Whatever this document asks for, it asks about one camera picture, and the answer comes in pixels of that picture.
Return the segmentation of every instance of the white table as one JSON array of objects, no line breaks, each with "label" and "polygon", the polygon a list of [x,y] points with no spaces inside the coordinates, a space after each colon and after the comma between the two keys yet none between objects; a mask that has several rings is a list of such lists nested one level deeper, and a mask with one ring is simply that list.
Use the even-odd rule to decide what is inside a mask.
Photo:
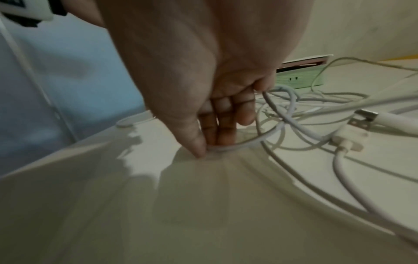
[{"label": "white table", "polygon": [[[418,67],[418,60],[394,63]],[[409,74],[358,63],[337,66],[320,89],[371,94]],[[418,77],[398,90],[416,84]],[[417,111],[407,115],[418,117]],[[341,124],[310,127],[326,133]],[[255,128],[239,134],[253,137]],[[358,205],[332,173],[332,153],[286,149],[308,146],[286,129],[275,151],[317,186]],[[418,138],[373,133],[364,152],[350,154],[353,160],[345,164],[363,192],[414,229],[417,154]],[[23,167],[0,181],[0,197],[0,263],[5,264],[418,261],[394,236],[307,194],[261,147],[196,160],[158,120],[112,127]]]}]

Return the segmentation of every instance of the black and white device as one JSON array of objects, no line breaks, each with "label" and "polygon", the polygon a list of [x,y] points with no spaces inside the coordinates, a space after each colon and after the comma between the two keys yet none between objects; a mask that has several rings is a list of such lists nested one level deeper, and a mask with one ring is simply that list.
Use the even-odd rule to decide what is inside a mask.
[{"label": "black and white device", "polygon": [[0,12],[24,27],[37,27],[41,21],[52,20],[54,14],[67,15],[61,0],[0,0]]}]

